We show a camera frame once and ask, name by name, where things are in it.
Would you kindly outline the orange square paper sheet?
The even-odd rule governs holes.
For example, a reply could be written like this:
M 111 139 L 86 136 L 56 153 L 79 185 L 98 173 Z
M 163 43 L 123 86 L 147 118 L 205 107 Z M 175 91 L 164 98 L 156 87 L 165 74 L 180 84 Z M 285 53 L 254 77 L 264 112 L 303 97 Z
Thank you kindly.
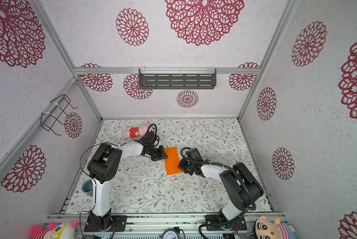
M 166 148 L 164 152 L 167 155 L 167 159 L 164 160 L 165 169 L 167 175 L 180 174 L 182 171 L 178 168 L 180 160 L 178 157 L 178 151 L 176 147 Z

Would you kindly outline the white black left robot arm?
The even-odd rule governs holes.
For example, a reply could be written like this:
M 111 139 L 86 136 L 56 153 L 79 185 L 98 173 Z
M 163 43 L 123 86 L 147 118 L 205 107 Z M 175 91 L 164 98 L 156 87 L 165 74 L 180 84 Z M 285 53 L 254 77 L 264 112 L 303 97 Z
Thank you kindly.
M 115 177 L 120 161 L 122 159 L 148 155 L 152 161 L 167 159 L 168 156 L 163 146 L 155 147 L 152 144 L 145 144 L 138 141 L 125 143 L 121 146 L 108 142 L 99 144 L 94 153 L 87 170 L 89 177 L 94 184 L 92 213 L 98 217 L 103 217 L 110 212 L 110 181 Z

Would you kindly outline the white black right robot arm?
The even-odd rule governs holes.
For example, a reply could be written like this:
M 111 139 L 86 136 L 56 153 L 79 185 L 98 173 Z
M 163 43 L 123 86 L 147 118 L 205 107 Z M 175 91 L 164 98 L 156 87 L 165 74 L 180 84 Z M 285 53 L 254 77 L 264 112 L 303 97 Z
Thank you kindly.
M 258 180 L 241 162 L 231 167 L 216 162 L 183 158 L 178 168 L 189 175 L 196 174 L 221 182 L 229 197 L 229 202 L 219 213 L 222 222 L 232 221 L 248 211 L 255 211 L 256 201 L 264 194 Z

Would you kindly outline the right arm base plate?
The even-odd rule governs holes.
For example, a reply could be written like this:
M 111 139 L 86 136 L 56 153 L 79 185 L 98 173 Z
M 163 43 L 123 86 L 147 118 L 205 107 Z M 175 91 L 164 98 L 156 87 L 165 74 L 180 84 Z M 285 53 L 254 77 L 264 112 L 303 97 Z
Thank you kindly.
M 244 216 L 238 215 L 232 220 L 222 218 L 220 215 L 205 216 L 206 229 L 208 231 L 245 231 L 247 224 Z

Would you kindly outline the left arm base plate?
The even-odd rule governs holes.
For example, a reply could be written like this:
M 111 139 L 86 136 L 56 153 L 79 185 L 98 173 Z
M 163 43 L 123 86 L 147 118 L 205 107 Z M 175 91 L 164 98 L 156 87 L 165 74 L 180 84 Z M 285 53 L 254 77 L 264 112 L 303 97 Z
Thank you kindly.
M 89 216 L 84 227 L 84 232 L 124 232 L 127 216 Z

